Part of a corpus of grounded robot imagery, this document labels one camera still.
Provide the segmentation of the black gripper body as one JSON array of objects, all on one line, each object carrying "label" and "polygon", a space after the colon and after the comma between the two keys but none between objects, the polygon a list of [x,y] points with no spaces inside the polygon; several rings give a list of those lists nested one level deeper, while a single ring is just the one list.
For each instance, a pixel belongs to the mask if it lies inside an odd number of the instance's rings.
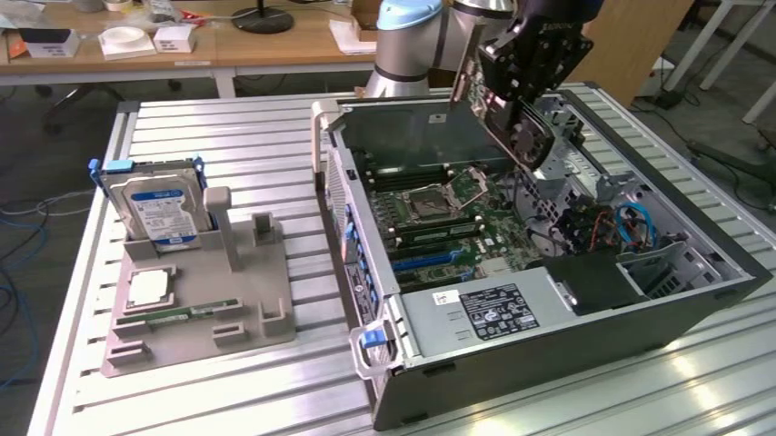
[{"label": "black gripper body", "polygon": [[513,33],[519,40],[533,40],[550,32],[578,39],[585,24],[597,16],[598,2],[593,0],[518,1]]}]

